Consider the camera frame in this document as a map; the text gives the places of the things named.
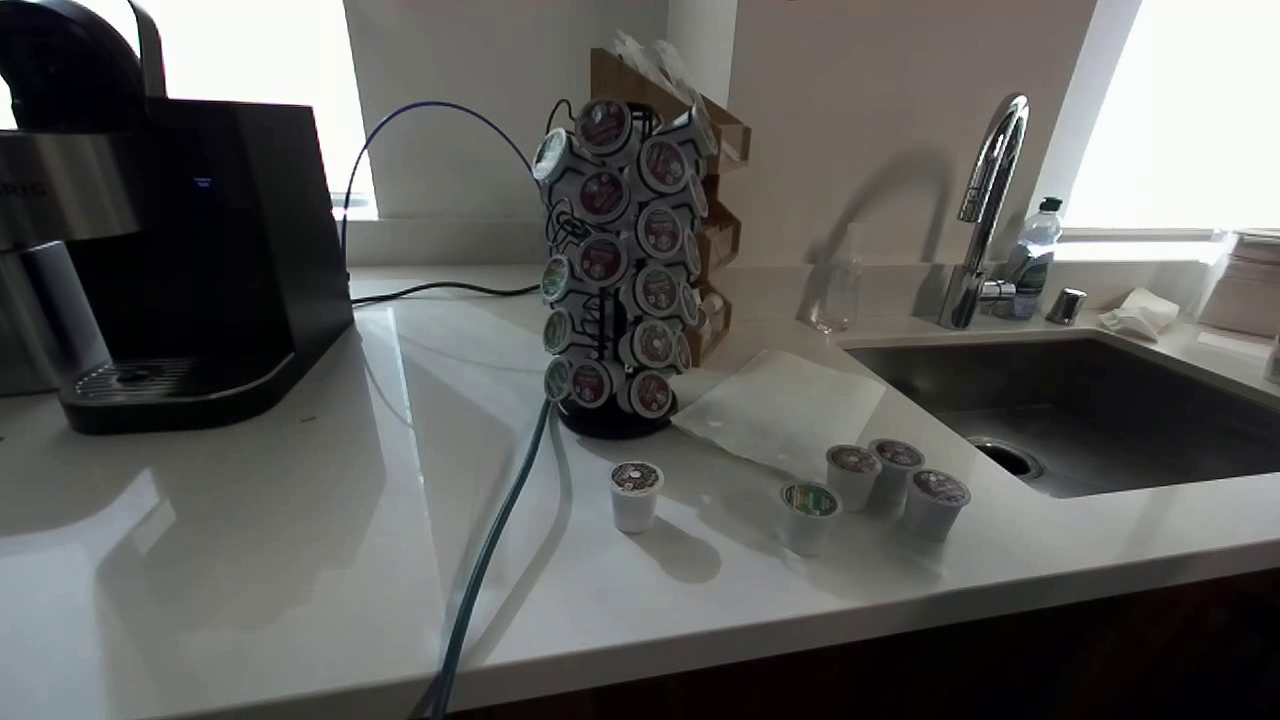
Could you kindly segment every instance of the black coffee maker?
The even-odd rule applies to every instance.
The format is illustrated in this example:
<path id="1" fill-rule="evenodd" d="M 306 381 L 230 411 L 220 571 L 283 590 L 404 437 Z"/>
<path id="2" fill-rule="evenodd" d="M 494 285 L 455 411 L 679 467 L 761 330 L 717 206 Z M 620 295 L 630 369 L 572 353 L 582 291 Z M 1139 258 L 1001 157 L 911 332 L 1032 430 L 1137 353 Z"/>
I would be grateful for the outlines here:
<path id="1" fill-rule="evenodd" d="M 352 326 L 312 110 L 168 101 L 142 49 L 0 0 L 0 344 L 81 434 L 255 416 Z"/>

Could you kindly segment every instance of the kitchen counter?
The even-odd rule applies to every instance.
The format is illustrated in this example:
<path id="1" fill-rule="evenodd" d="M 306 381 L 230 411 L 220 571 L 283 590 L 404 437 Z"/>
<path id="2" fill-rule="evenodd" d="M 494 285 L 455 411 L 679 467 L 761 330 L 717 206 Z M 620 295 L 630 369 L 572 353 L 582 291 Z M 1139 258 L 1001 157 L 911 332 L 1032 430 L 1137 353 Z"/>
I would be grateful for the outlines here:
<path id="1" fill-rule="evenodd" d="M 1280 471 L 1051 502 L 793 326 L 770 273 L 724 291 L 735 332 L 679 381 L 683 406 L 761 347 L 849 373 L 873 389 L 852 442 L 911 442 L 969 481 L 953 540 L 930 552 L 845 517 L 798 562 L 781 471 L 683 434 L 601 444 L 558 425 L 455 708 L 1280 570 Z M 283 406 L 218 434 L 75 437 L 52 396 L 0 399 L 0 718 L 404 718 L 535 425 L 541 326 L 541 302 L 362 308 Z M 1159 353 L 1278 393 L 1263 344 L 1182 330 Z M 670 471 L 644 537 L 613 530 L 618 460 Z"/>

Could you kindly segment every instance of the stainless steel sink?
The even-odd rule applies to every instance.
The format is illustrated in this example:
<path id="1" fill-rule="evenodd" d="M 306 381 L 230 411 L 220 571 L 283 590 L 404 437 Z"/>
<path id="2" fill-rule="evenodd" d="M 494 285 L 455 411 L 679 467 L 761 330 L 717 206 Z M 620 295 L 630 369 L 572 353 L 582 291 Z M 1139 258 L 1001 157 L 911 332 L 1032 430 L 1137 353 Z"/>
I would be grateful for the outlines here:
<path id="1" fill-rule="evenodd" d="M 1050 495 L 1280 471 L 1278 396 L 1106 341 L 852 347 Z"/>

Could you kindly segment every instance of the dark wood cabinet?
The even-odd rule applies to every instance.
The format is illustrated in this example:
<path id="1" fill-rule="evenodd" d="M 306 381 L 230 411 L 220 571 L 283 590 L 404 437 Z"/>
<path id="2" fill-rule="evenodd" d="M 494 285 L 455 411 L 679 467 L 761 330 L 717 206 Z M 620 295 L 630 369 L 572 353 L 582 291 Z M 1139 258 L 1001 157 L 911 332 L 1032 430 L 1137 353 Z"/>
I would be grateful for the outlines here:
<path id="1" fill-rule="evenodd" d="M 1280 718 L 1280 571 L 460 713 L 463 720 Z"/>

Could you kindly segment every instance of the faucet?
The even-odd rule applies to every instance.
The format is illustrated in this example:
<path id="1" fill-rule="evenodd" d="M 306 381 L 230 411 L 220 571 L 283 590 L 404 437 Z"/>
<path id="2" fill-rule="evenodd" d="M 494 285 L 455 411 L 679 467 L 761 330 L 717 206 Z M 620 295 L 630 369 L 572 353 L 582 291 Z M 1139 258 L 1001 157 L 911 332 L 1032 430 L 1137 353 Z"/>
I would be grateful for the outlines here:
<path id="1" fill-rule="evenodd" d="M 1001 206 L 1010 191 L 1010 182 L 1016 171 L 1016 157 L 1026 153 L 1032 106 L 1028 98 L 1010 98 L 992 126 L 986 146 L 978 149 L 969 190 L 959 201 L 959 219 L 971 223 L 969 258 L 953 273 L 943 304 L 938 326 L 941 330 L 969 330 L 986 302 L 1013 295 L 1016 285 L 990 281 L 990 254 L 1001 219 Z"/>

